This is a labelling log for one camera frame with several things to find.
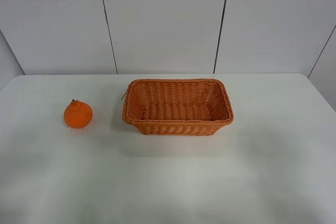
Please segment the orange wicker basket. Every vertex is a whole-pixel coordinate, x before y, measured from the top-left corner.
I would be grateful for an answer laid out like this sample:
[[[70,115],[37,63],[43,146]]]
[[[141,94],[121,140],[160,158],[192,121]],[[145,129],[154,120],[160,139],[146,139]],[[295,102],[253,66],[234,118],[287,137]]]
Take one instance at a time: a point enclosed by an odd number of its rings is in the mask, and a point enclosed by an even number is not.
[[[234,119],[217,79],[138,79],[124,96],[123,121],[144,135],[208,136]]]

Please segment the orange with knobbed top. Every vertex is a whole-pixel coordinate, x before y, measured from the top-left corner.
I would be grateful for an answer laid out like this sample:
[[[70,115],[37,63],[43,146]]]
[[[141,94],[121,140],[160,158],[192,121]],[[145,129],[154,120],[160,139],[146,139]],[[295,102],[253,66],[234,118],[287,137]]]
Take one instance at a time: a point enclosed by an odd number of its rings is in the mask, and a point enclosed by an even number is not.
[[[64,111],[64,122],[68,127],[81,129],[91,122],[92,116],[93,110],[88,104],[72,99]]]

